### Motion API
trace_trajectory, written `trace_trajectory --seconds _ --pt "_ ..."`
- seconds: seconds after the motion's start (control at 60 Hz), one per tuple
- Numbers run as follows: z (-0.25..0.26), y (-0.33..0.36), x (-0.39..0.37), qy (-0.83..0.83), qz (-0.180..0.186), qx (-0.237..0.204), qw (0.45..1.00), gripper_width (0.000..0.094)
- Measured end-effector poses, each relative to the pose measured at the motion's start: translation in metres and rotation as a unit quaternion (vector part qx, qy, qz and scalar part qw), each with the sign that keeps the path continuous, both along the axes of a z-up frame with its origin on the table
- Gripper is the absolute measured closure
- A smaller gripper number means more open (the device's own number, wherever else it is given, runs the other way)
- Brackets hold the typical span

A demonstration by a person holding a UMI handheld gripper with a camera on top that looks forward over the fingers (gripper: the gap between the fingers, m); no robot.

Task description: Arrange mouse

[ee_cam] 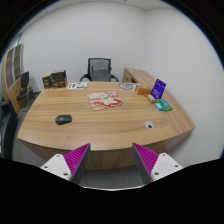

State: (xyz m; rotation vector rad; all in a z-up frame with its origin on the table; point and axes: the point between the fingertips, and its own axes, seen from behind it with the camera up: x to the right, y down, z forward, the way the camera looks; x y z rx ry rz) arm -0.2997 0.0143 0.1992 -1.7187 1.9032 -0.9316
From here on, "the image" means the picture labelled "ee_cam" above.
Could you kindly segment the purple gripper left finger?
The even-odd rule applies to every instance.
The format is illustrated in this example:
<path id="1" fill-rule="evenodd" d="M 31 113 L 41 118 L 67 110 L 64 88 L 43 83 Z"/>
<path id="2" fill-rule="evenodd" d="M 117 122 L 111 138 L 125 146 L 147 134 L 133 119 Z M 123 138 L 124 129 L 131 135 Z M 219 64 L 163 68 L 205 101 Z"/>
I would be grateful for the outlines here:
<path id="1" fill-rule="evenodd" d="M 65 180 L 79 184 L 90 155 L 90 144 L 84 144 L 69 153 L 55 154 L 41 168 Z"/>

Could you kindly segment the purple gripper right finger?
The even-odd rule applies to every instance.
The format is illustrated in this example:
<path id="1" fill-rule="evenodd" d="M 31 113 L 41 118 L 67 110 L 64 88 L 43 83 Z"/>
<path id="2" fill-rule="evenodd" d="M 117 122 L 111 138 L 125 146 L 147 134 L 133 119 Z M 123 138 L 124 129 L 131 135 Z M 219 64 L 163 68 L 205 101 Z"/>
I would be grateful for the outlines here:
<path id="1" fill-rule="evenodd" d="M 157 154 L 137 143 L 132 144 L 132 152 L 144 185 L 182 169 L 167 153 Z"/>

